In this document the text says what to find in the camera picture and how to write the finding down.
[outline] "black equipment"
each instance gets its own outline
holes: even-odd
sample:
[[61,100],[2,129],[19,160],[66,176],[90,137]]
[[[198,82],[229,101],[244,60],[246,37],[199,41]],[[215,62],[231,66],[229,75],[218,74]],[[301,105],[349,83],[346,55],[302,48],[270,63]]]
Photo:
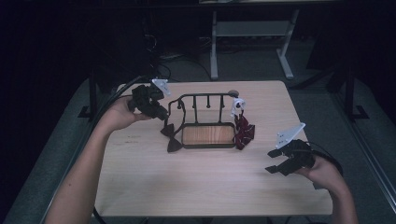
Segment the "black equipment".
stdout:
[[161,99],[163,92],[153,83],[149,86],[140,85],[132,90],[132,100],[128,102],[128,108],[131,112],[137,108],[153,119],[165,120],[168,118],[168,111],[158,102]]
[[292,140],[282,148],[268,152],[268,156],[271,158],[281,155],[285,155],[289,158],[278,166],[274,165],[265,168],[269,173],[274,174],[280,172],[282,175],[289,175],[302,167],[312,168],[315,164],[314,155],[317,155],[334,164],[340,174],[343,174],[341,164],[334,157],[313,150],[311,146],[301,139]]

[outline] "wooden table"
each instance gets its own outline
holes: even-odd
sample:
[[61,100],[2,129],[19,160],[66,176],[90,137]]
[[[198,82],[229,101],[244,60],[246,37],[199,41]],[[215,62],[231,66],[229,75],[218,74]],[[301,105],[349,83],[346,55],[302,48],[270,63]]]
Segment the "wooden table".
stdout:
[[[325,189],[315,190],[300,175],[269,174],[276,133],[300,123],[285,85],[280,81],[169,83],[168,102],[184,93],[239,91],[248,121],[256,125],[253,141],[236,148],[182,148],[168,153],[169,138],[160,133],[163,121],[139,121],[110,136],[95,206],[102,216],[216,217],[329,215],[332,201]],[[224,98],[223,121],[233,99]],[[219,111],[197,100],[200,122],[216,121]],[[186,103],[187,110],[193,110]],[[182,113],[173,109],[176,127]],[[186,121],[193,122],[192,116]],[[296,138],[306,140],[304,132]]]

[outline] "forearm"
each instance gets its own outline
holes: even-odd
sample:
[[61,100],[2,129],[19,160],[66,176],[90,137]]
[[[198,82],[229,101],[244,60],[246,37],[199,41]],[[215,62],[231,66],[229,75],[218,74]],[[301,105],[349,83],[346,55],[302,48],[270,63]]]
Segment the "forearm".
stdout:
[[46,223],[88,223],[110,132],[97,128],[59,187]]
[[358,216],[355,210],[353,197],[348,187],[330,191],[332,196],[332,223],[333,224],[357,224]]

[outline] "handheld controller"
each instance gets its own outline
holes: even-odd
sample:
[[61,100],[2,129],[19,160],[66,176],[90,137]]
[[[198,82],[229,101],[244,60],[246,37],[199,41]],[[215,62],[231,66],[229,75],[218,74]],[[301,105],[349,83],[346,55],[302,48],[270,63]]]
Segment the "handheld controller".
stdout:
[[132,100],[128,102],[128,108],[131,112],[137,108],[153,119],[165,120],[168,118],[168,111],[158,102],[163,97],[163,91],[152,82],[149,86],[140,85],[132,90]]

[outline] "white table leg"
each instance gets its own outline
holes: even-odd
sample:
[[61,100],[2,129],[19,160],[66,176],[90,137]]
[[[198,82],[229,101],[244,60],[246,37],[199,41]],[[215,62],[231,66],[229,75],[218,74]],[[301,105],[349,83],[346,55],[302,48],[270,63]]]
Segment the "white table leg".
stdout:
[[290,20],[290,23],[289,23],[289,26],[288,26],[288,30],[287,30],[286,35],[285,35],[285,42],[284,42],[284,44],[283,44],[281,49],[277,49],[276,50],[277,57],[280,60],[280,64],[282,65],[283,71],[284,71],[285,76],[286,76],[287,79],[293,79],[294,78],[293,73],[291,72],[291,69],[289,67],[288,60],[286,59],[286,51],[288,50],[289,42],[290,42],[291,36],[293,34],[294,26],[295,26],[295,23],[297,21],[297,17],[298,17],[299,11],[300,11],[299,9],[296,9],[296,10],[293,11],[293,15],[291,16],[291,20]]
[[217,12],[213,12],[213,23],[212,23],[212,51],[210,52],[210,78],[217,80],[218,75],[218,58],[216,56],[216,25],[217,25]]

